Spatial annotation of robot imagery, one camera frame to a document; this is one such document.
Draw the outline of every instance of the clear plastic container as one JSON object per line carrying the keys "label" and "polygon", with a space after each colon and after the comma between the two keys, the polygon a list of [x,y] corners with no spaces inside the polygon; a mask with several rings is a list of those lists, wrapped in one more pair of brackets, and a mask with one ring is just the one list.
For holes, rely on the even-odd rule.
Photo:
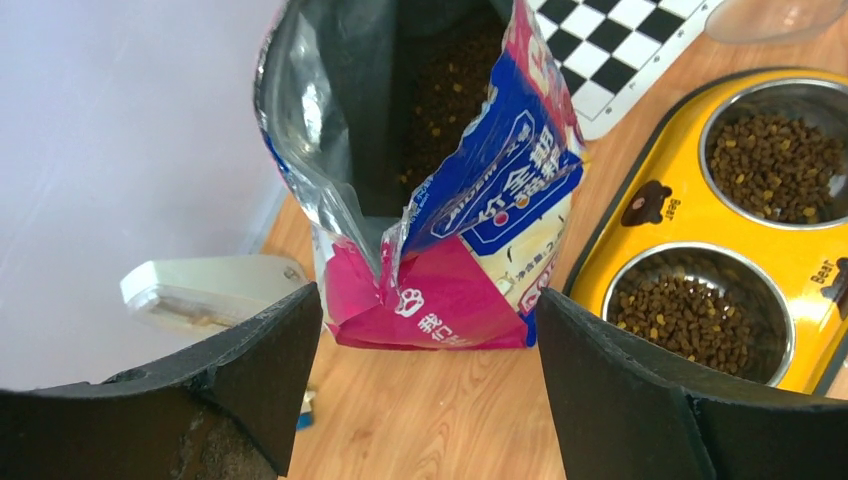
{"label": "clear plastic container", "polygon": [[145,262],[121,280],[133,320],[206,338],[306,285],[294,260],[275,255]]}
{"label": "clear plastic container", "polygon": [[705,30],[728,44],[799,43],[827,30],[846,9],[848,0],[724,0]]}

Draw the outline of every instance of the white wall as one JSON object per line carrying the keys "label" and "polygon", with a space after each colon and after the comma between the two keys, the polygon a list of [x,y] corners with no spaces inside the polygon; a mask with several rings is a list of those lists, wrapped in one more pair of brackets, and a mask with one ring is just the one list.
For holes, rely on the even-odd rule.
{"label": "white wall", "polygon": [[282,183],[253,117],[281,0],[0,0],[0,387],[188,344],[129,319],[140,263],[242,253]]}

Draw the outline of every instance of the checkered mat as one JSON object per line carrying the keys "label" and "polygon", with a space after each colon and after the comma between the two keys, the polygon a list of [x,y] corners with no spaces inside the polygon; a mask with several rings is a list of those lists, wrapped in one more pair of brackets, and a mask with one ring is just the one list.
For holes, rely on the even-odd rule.
{"label": "checkered mat", "polygon": [[587,140],[604,136],[704,30],[721,0],[528,0]]}

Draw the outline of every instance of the pet food bag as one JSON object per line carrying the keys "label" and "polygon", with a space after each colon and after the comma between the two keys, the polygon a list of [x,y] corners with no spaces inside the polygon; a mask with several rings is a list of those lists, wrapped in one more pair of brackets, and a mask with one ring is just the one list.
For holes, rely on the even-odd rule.
{"label": "pet food bag", "polygon": [[255,87],[338,343],[535,343],[586,164],[525,0],[289,0]]}

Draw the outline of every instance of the dry kibble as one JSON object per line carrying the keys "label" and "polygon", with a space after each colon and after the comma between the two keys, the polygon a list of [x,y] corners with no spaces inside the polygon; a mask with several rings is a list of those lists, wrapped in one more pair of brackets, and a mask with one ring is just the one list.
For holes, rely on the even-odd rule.
{"label": "dry kibble", "polygon": [[615,324],[701,365],[741,374],[751,339],[745,309],[731,295],[678,275],[681,270],[676,266],[671,275],[617,288]]}
{"label": "dry kibble", "polygon": [[504,25],[492,14],[425,62],[417,72],[413,112],[403,137],[400,181],[407,195],[459,146],[463,130],[488,97],[492,66],[501,55]]}
{"label": "dry kibble", "polygon": [[789,224],[830,219],[830,181],[845,174],[841,139],[804,119],[754,115],[715,125],[706,152],[718,189],[759,218]]}

